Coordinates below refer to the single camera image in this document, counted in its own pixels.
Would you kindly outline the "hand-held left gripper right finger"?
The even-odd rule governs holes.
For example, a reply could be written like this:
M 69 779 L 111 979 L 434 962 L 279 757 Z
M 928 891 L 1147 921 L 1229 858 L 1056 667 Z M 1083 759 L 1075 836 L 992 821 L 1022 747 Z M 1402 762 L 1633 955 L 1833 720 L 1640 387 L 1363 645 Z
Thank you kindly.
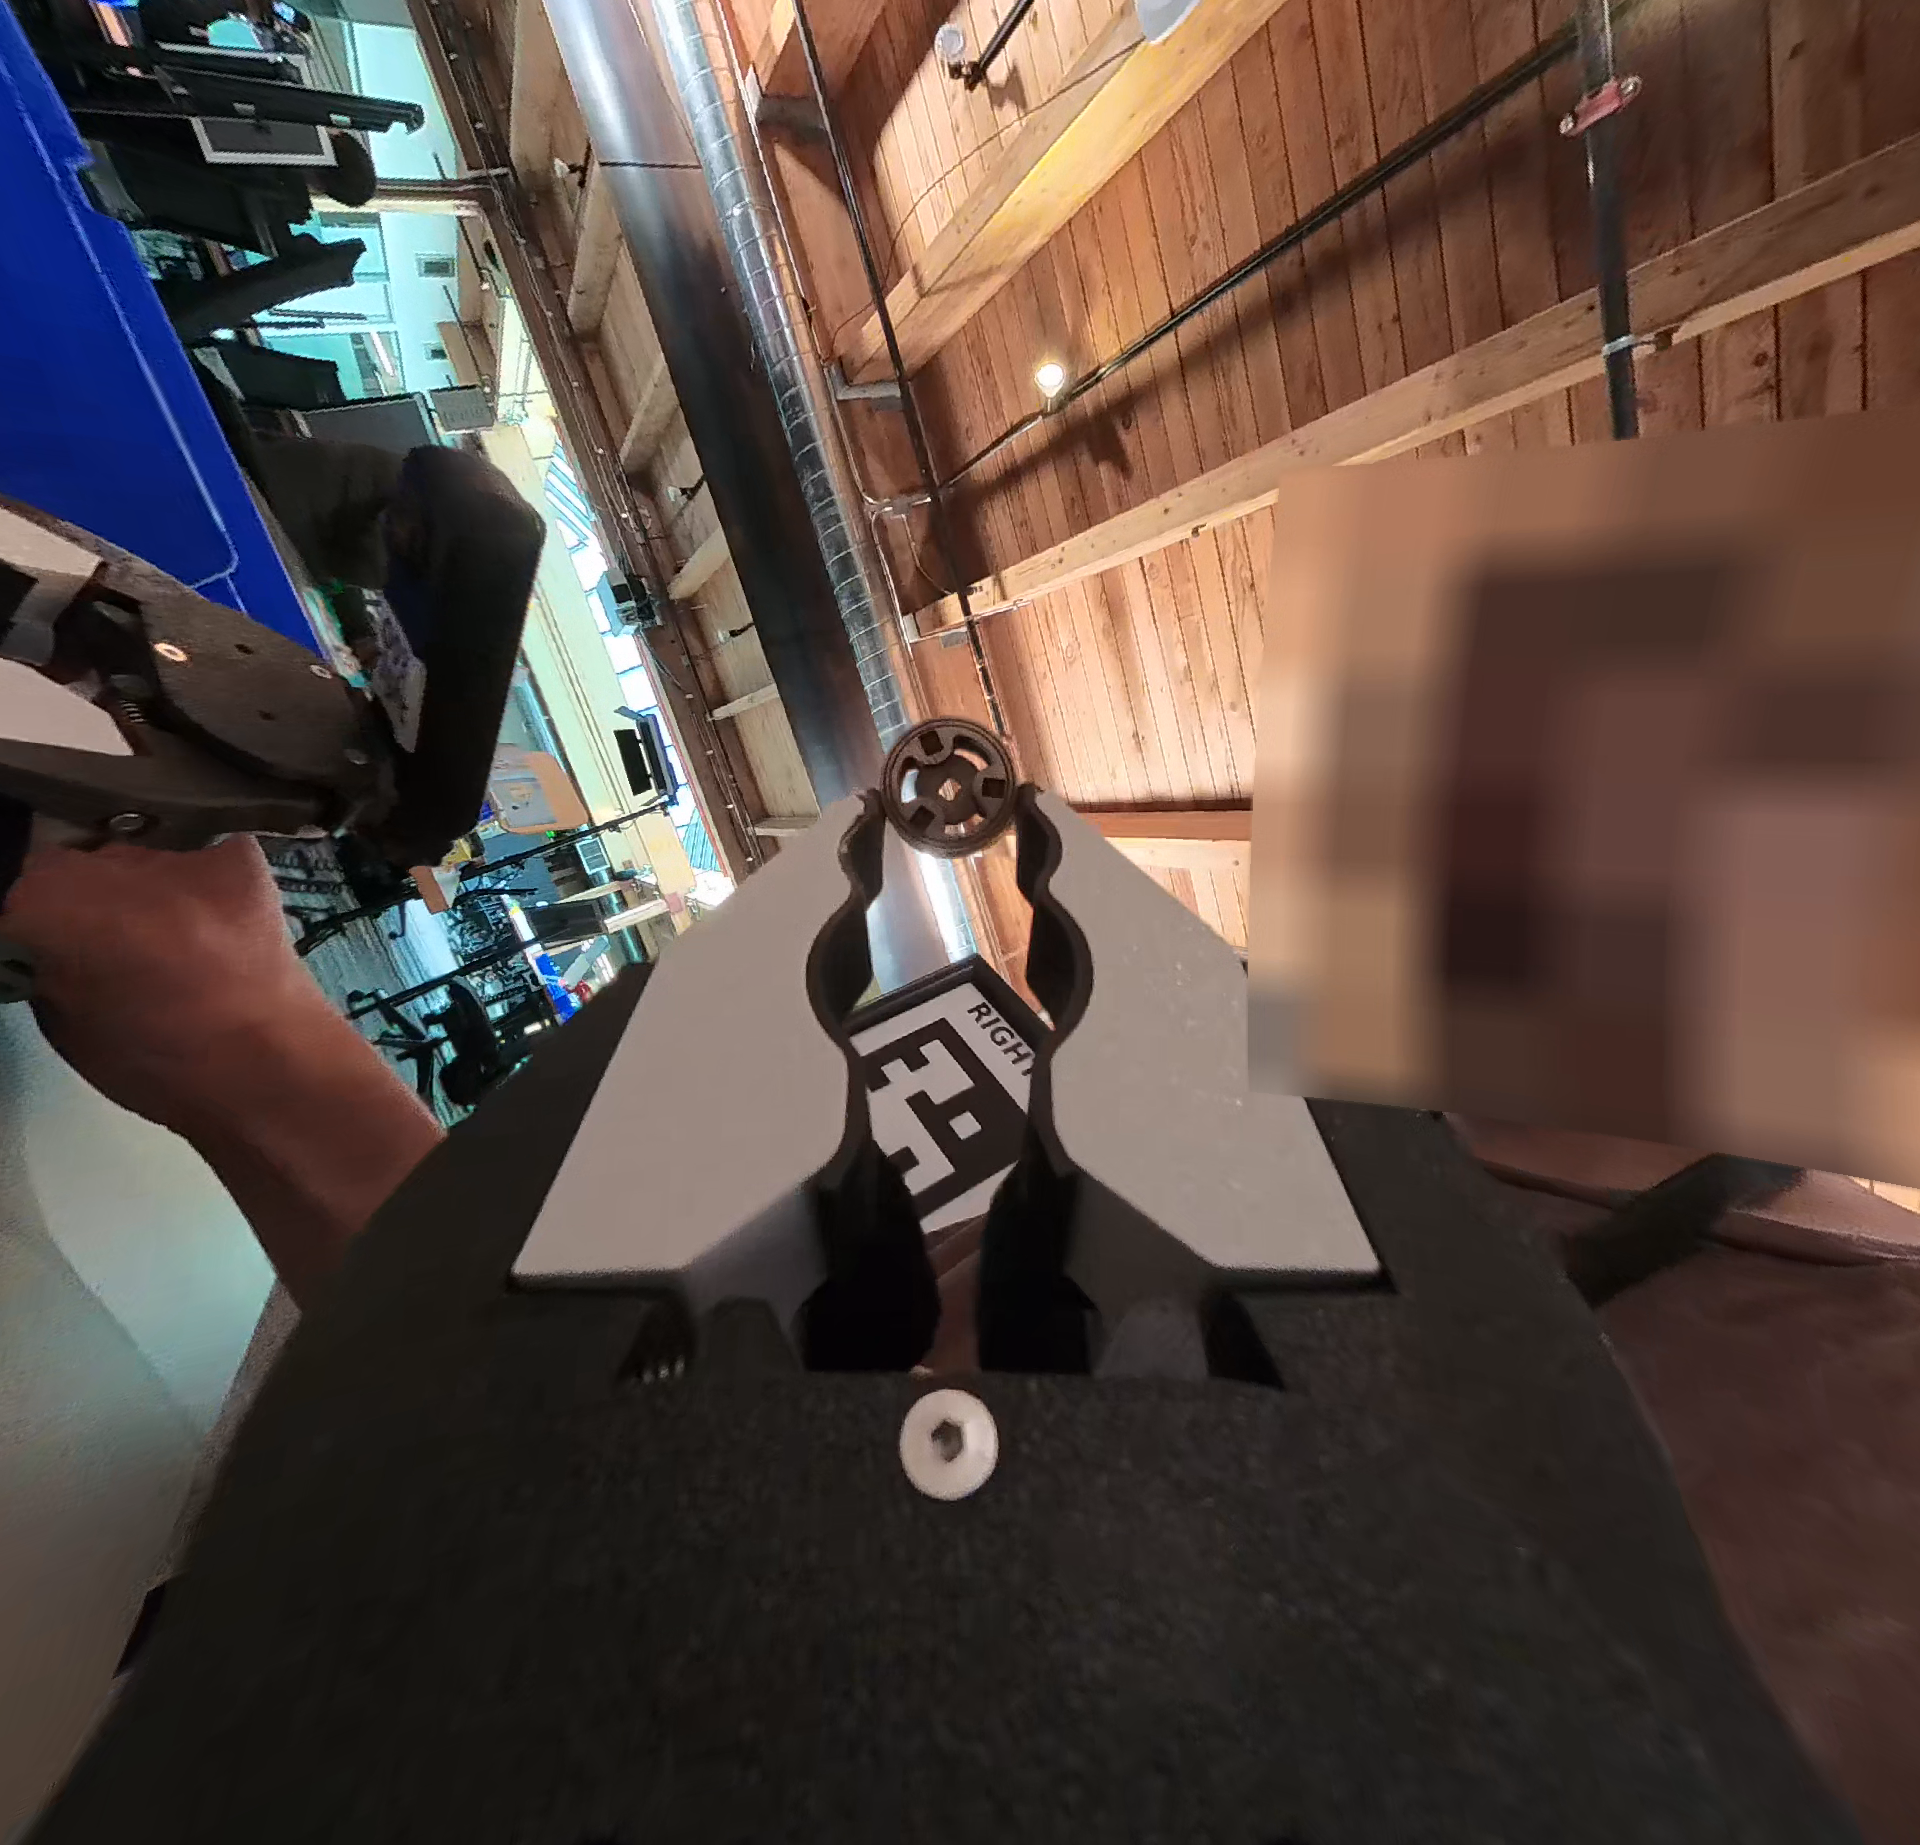
M 1274 1376 L 1249 1305 L 1380 1288 L 1308 1104 L 1256 1088 L 1236 950 L 1056 795 L 1013 816 L 1052 1030 L 983 1222 L 992 1375 Z

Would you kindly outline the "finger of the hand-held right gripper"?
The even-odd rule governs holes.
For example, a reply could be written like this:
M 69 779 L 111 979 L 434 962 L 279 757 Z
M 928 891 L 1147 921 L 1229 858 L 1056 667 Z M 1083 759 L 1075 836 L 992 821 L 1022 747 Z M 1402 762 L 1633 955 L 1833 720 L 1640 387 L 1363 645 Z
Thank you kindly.
M 21 661 L 1 663 L 1 768 L 120 771 L 134 760 L 110 710 Z
M 89 535 L 73 535 L 31 505 L 1 502 L 1 658 L 52 659 L 67 608 L 102 563 Z

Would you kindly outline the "person's right hand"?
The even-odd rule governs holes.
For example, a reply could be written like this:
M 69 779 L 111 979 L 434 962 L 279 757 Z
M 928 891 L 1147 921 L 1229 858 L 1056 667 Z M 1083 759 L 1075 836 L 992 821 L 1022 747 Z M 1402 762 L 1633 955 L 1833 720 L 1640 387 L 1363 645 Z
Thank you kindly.
M 222 1079 L 315 995 L 257 843 L 171 853 L 35 845 L 4 901 L 30 1004 L 64 1062 L 102 1097 L 184 1130 Z

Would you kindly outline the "silver spiral duct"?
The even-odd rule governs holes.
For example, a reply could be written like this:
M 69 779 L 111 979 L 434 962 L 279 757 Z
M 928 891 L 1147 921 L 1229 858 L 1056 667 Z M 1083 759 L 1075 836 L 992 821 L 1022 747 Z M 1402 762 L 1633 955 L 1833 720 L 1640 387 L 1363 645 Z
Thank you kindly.
M 882 787 L 886 757 L 914 722 L 900 611 L 853 488 L 722 0 L 647 0 L 647 9 L 708 181 L 731 302 L 751 346 L 756 393 L 779 419 L 785 457 L 776 470 L 805 508 L 809 535 L 800 551 L 814 560 L 832 603 L 826 640 L 800 652 L 821 694 L 785 701 L 796 729 L 824 727 L 827 710 L 845 724 L 850 749 L 833 755 L 833 777 L 814 779 L 817 799 L 827 803 Z

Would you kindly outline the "person's brown clothing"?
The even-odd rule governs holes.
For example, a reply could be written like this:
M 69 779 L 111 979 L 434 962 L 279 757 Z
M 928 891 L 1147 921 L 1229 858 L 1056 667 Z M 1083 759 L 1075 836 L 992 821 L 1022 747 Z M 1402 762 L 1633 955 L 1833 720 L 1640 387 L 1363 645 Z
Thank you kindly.
M 1803 1750 L 1915 1840 L 1915 1193 L 1803 1168 L 1595 1320 Z

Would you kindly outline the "wooden wheel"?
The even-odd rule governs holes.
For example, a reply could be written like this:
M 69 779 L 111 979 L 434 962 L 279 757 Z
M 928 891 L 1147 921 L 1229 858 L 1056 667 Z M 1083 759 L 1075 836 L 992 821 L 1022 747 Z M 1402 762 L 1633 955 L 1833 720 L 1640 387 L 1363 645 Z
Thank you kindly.
M 884 757 L 879 807 L 908 849 L 954 863 L 1011 828 L 1017 791 L 1013 757 L 998 732 L 936 717 L 906 729 Z

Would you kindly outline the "blue plastic bin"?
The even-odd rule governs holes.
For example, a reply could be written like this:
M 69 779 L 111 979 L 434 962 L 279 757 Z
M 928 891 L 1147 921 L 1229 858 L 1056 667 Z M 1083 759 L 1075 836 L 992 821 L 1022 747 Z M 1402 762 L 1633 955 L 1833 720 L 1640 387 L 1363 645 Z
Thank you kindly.
M 1 488 L 323 643 L 87 150 L 1 8 Z

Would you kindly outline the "black conduit pipe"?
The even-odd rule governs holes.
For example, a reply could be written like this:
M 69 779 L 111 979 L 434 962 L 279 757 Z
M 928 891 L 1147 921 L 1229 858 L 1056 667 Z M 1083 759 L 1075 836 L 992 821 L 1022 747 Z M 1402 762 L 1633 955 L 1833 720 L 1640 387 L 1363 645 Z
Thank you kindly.
M 1579 91 L 1561 133 L 1579 140 L 1593 233 L 1595 320 L 1614 439 L 1640 434 L 1640 393 L 1620 180 L 1620 115 L 1640 91 L 1620 70 L 1614 0 L 1574 0 Z

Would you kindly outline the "person's right forearm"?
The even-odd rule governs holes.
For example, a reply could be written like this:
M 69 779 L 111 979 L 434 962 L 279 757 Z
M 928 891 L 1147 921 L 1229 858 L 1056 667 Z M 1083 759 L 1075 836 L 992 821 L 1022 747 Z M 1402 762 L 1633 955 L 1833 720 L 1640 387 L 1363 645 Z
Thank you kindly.
M 318 993 L 239 1016 L 163 1019 L 150 1034 L 122 1022 L 67 1057 L 206 1163 L 300 1310 L 445 1136 Z

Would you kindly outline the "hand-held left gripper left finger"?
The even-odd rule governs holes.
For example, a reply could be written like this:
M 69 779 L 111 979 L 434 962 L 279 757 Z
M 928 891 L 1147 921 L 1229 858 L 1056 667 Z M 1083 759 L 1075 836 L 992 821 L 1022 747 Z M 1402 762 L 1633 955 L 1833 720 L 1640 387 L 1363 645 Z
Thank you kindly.
M 699 1326 L 756 1306 L 800 1363 L 904 1373 L 939 1286 L 871 1130 L 847 1019 L 871 981 L 887 818 L 827 807 L 654 968 L 511 1265 Z

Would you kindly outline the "black white marker card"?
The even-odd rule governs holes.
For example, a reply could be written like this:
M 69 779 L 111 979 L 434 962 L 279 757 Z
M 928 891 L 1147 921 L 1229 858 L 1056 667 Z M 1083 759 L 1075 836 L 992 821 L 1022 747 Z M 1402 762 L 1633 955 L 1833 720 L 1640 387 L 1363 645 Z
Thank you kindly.
M 1045 1019 L 967 959 L 847 1021 L 871 1138 L 925 1235 L 983 1216 L 1020 1156 Z

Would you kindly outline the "black office chair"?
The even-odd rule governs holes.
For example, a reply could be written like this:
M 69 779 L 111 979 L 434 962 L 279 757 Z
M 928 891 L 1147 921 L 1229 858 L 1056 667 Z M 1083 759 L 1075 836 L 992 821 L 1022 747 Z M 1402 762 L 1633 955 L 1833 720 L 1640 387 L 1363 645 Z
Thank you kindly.
M 385 997 L 354 995 L 348 1019 L 400 1067 L 428 1112 L 471 1112 L 516 1068 L 498 1021 L 461 973 Z

